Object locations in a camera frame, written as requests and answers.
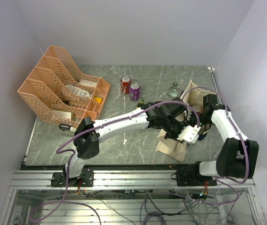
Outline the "aluminium mounting rail frame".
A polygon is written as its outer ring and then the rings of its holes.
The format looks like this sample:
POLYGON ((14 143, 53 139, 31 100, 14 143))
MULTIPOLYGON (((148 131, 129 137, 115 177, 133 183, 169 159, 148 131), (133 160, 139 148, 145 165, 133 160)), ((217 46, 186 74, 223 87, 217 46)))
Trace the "aluminium mounting rail frame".
MULTIPOLYGON (((168 170, 94 170, 92 173, 92 186, 86 190, 121 190, 121 189, 181 189, 176 180, 171 179, 174 171, 168 170)), ((9 184, 2 213, 0 225, 8 224, 11 209, 16 202, 19 190, 59 190, 60 187, 52 187, 51 180, 54 170, 17 170, 13 173, 9 184)), ((255 222, 258 225, 267 224, 261 204, 257 197, 257 191, 253 180, 243 184, 229 179, 219 178, 217 189, 233 187, 235 189, 245 188, 248 190, 250 206, 254 211, 255 222)))

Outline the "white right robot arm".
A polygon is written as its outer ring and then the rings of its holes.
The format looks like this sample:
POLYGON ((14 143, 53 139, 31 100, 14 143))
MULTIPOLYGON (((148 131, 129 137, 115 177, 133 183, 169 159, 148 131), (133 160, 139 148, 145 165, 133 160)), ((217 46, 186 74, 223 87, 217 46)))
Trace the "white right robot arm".
POLYGON ((216 95, 208 94, 203 97, 200 121, 218 129, 223 146, 217 160, 199 163, 199 169, 190 174, 191 182, 197 186, 201 185, 207 176, 251 179, 255 171, 259 144, 241 132, 229 108, 219 104, 216 95))

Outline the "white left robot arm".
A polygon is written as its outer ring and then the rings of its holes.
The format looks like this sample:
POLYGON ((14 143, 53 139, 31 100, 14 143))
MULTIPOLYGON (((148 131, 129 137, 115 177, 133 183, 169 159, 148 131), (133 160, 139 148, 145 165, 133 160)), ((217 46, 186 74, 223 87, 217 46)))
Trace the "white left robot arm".
POLYGON ((187 104, 179 98, 172 101, 148 103, 129 113, 104 120, 83 119, 71 139, 76 150, 65 164, 62 180, 68 186, 78 183, 84 160, 99 154, 99 144, 121 133, 132 130, 163 129, 167 138, 176 140, 184 129, 184 123, 176 118, 187 110, 187 104))

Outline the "red cola can rear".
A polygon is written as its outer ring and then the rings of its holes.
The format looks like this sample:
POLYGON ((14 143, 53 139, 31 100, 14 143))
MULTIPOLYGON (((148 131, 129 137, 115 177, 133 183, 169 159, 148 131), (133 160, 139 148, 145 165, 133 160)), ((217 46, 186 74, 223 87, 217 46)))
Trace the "red cola can rear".
POLYGON ((123 75, 120 79, 120 90, 123 94, 129 93, 129 87, 131 85, 131 77, 128 75, 123 75))

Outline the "black grey stapler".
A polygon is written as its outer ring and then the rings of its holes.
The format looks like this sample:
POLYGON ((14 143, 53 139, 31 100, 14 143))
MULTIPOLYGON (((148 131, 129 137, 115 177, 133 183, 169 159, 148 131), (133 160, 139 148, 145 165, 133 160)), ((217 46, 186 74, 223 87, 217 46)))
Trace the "black grey stapler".
POLYGON ((72 127, 68 124, 62 124, 62 123, 59 124, 59 129, 63 132, 72 132, 72 133, 74 133, 77 130, 77 128, 75 127, 72 127))

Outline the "white box rear slot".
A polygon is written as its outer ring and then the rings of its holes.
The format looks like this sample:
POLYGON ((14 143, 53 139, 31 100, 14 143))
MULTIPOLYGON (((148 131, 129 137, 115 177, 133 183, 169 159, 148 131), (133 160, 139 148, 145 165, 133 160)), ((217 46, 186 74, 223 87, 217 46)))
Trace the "white box rear slot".
POLYGON ((88 81, 88 80, 84 80, 84 79, 81 79, 79 81, 79 84, 82 86, 93 87, 93 88, 95 88, 97 86, 97 82, 88 81))

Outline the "white oval blister pack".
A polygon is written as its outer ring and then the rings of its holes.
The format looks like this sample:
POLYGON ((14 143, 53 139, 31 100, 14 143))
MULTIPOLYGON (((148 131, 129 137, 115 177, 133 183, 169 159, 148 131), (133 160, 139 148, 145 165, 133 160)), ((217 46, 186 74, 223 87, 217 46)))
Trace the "white oval blister pack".
POLYGON ((84 98, 90 98, 90 93, 87 90, 78 88, 76 86, 67 84, 65 87, 74 95, 84 97, 84 98))

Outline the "white box front slot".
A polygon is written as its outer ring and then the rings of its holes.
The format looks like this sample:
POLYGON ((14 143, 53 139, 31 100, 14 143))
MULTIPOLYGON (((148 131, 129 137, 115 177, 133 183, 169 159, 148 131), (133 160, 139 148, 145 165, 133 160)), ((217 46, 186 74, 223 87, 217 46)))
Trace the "white box front slot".
POLYGON ((59 117, 65 120, 71 120, 73 118, 72 112, 64 112, 64 111, 54 111, 59 117))

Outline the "white box slot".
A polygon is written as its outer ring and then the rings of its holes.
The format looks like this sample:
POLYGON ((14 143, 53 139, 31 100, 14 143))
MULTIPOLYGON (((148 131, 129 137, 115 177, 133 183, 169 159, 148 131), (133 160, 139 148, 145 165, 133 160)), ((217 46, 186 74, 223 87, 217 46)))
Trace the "white box slot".
POLYGON ((95 88, 97 86, 97 82, 88 81, 88 80, 84 80, 84 79, 81 79, 79 81, 79 84, 82 86, 93 87, 93 88, 95 88))
POLYGON ((64 112, 64 111, 54 111, 59 117, 65 120, 71 120, 73 118, 72 112, 64 112))

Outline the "purple Fanta can rear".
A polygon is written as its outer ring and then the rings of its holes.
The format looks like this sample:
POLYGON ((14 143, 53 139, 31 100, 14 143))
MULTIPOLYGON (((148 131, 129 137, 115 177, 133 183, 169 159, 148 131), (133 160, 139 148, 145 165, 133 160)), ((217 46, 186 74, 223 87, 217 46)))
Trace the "purple Fanta can rear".
POLYGON ((129 98, 132 100, 132 101, 137 101, 139 100, 140 98, 140 85, 136 82, 133 82, 130 84, 130 87, 129 87, 129 98))

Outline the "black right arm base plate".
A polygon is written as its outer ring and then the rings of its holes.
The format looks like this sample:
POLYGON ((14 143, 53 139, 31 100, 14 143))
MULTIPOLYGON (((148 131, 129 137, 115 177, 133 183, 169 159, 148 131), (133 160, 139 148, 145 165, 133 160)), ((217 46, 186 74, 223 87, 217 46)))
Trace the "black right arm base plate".
POLYGON ((217 183, 210 176, 202 176, 194 171, 176 171, 171 175, 178 187, 204 187, 205 185, 216 186, 217 183))

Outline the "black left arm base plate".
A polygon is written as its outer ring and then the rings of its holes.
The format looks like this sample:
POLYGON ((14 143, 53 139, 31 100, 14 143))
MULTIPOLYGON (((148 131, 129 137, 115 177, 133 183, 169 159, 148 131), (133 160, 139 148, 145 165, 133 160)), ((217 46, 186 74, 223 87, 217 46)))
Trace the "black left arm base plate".
MULTIPOLYGON (((83 168, 79 177, 69 178, 68 187, 92 187, 94 182, 94 173, 92 170, 83 168)), ((67 183, 67 174, 65 172, 54 172, 51 178, 51 187, 65 187, 67 183)))

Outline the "pink plastic file organizer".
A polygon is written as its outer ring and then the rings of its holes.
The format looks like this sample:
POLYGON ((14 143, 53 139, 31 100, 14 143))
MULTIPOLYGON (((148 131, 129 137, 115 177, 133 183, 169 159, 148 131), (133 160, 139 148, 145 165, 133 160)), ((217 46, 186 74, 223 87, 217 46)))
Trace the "pink plastic file organizer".
POLYGON ((41 121, 78 127, 85 117, 100 118, 110 88, 105 79, 84 74, 65 48, 51 45, 17 92, 41 121), (82 86, 81 79, 97 82, 97 86, 82 86), (72 94, 67 84, 87 90, 90 98, 72 94), (101 104, 95 96, 103 98, 101 104), (54 111, 71 112, 73 118, 65 120, 54 111))

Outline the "green Perrier glass bottle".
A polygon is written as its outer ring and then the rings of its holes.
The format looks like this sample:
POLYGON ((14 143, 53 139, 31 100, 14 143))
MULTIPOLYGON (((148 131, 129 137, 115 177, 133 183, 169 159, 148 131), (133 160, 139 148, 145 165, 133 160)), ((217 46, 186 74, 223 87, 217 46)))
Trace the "green Perrier glass bottle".
POLYGON ((137 106, 135 108, 136 109, 141 108, 144 105, 144 103, 145 103, 145 99, 143 97, 141 97, 139 99, 139 102, 138 102, 138 104, 137 104, 137 106))

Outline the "cream canvas tote bag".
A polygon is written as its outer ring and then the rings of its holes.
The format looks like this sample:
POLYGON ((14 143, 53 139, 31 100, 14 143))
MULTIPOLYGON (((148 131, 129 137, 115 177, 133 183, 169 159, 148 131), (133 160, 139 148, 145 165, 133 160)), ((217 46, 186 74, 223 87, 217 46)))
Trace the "cream canvas tote bag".
MULTIPOLYGON (((180 99, 193 107, 198 114, 202 114, 204 112, 203 98, 208 94, 215 95, 216 93, 205 88, 199 88, 195 83, 190 81, 183 93, 180 94, 180 99)), ((180 143, 172 139, 165 139, 165 135, 166 132, 160 130, 157 136, 159 143, 156 150, 179 162, 183 162, 187 152, 188 143, 180 143)))

